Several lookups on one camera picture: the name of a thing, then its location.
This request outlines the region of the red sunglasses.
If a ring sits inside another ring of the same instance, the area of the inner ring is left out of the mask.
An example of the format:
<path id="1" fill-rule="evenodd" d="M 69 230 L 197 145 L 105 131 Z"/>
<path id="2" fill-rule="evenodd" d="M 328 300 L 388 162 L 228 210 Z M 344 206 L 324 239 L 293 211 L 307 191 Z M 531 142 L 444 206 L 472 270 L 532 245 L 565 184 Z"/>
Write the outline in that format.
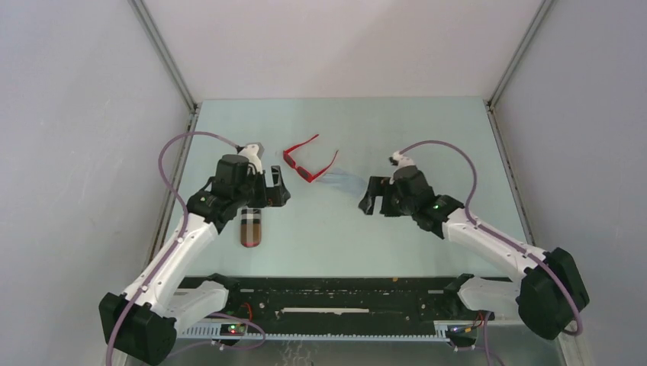
<path id="1" fill-rule="evenodd" d="M 335 164 L 340 152 L 319 141 L 319 136 L 316 133 L 282 151 L 284 163 L 307 183 L 323 177 Z"/>

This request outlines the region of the light blue cleaning cloth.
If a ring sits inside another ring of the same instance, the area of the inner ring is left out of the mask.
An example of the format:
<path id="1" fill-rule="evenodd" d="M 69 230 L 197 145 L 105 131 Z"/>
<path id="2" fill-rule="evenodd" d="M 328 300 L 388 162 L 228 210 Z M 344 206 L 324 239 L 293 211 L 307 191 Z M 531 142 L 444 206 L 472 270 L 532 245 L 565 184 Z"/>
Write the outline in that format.
<path id="1" fill-rule="evenodd" d="M 334 188 L 350 197 L 360 199 L 365 194 L 367 181 L 359 175 L 333 168 L 317 179 L 317 183 Z"/>

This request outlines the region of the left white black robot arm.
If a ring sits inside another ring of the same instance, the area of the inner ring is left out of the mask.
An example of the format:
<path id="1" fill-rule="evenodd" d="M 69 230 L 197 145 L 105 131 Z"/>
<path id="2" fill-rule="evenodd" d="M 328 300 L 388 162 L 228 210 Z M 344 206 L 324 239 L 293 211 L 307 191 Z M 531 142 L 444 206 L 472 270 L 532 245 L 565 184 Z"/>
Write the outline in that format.
<path id="1" fill-rule="evenodd" d="M 273 184 L 266 186 L 266 176 Z M 163 248 L 120 294 L 106 293 L 98 310 L 109 350 L 158 365 L 174 348 L 179 333 L 218 312 L 232 317 L 241 297 L 217 281 L 180 291 L 191 264 L 215 241 L 239 210 L 282 207 L 291 195 L 280 166 L 269 172 L 245 155 L 226 154 L 214 175 L 186 202 L 183 215 Z"/>

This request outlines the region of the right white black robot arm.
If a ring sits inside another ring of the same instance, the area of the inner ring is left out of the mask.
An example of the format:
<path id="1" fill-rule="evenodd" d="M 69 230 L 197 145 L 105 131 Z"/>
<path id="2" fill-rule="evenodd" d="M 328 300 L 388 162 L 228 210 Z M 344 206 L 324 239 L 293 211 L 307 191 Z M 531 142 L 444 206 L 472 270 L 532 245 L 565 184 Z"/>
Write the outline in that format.
<path id="1" fill-rule="evenodd" d="M 411 217 L 422 230 L 470 249 L 505 274 L 504 281 L 459 276 L 443 299 L 452 318 L 462 319 L 477 310 L 512 315 L 537 336 L 553 340 L 567 332 L 590 303 L 569 252 L 529 246 L 490 228 L 461 201 L 436 194 L 414 165 L 391 177 L 370 177 L 358 208 L 366 215 L 378 209 L 384 217 Z"/>

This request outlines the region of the brown plaid glasses case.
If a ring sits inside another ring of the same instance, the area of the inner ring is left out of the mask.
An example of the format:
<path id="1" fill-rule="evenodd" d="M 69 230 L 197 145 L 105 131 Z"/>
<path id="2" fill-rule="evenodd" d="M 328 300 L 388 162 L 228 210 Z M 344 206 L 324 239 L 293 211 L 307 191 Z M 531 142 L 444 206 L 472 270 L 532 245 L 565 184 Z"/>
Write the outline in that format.
<path id="1" fill-rule="evenodd" d="M 262 241 L 262 210 L 244 207 L 240 211 L 240 243 L 255 248 Z"/>

